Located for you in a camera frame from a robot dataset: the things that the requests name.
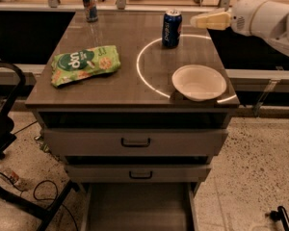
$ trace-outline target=cabinet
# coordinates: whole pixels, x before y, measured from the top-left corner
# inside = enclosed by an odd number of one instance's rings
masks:
[[[117,47],[121,69],[55,89],[48,65],[27,99],[51,152],[88,194],[83,231],[197,230],[193,197],[239,102],[206,31],[189,26],[192,15],[183,13],[179,46],[165,49],[163,13],[102,12],[96,24],[77,13],[55,53],[90,47],[86,32],[95,32]],[[226,92],[186,99],[171,83],[184,64],[217,69]]]

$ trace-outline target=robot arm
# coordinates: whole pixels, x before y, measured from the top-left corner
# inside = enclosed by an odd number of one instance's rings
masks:
[[[231,12],[217,9],[192,17],[198,28],[224,30],[227,27],[244,36],[264,39],[289,57],[289,5],[272,0],[239,0]]]

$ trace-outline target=concrete floor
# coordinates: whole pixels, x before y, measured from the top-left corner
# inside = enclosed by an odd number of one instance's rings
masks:
[[[14,131],[35,121],[22,103],[15,105],[11,117]],[[229,125],[229,136],[207,180],[195,197],[199,231],[265,231],[283,230],[280,222],[265,217],[283,205],[289,216],[289,108],[262,109],[254,117],[241,108]],[[6,150],[0,165],[12,168],[21,178],[22,197],[47,206],[51,201],[36,201],[35,186],[43,180],[56,183],[59,191],[68,181],[64,165],[51,154],[39,149],[34,137],[39,135],[36,123],[16,134],[17,140]],[[0,178],[0,185],[20,192]],[[55,188],[49,183],[37,190],[40,198],[52,198]],[[80,230],[85,195],[72,191],[65,206],[76,219]],[[37,230],[39,220],[0,199],[0,231]],[[72,218],[61,208],[48,231],[75,231]]]

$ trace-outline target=white bowl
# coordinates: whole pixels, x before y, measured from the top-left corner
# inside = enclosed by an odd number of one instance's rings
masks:
[[[204,65],[185,65],[172,75],[174,87],[193,101],[216,98],[224,93],[227,84],[217,70]]]

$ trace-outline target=snack bag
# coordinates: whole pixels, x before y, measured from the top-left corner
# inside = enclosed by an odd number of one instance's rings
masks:
[[[120,67],[117,48],[100,46],[54,57],[51,84],[59,85],[89,78],[93,75],[115,72]]]

